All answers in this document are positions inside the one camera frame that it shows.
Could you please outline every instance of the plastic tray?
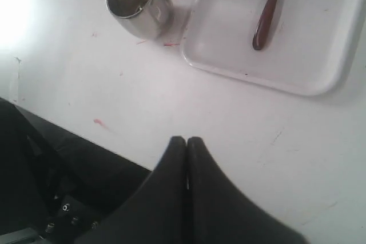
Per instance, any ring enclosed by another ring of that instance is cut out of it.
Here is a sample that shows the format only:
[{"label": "plastic tray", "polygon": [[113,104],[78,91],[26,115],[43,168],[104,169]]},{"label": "plastic tray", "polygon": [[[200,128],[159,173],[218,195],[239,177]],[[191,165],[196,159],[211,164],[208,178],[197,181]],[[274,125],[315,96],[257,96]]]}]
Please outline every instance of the plastic tray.
[{"label": "plastic tray", "polygon": [[267,0],[196,0],[181,51],[194,67],[301,95],[341,77],[364,0],[279,0],[267,47],[252,39]]}]

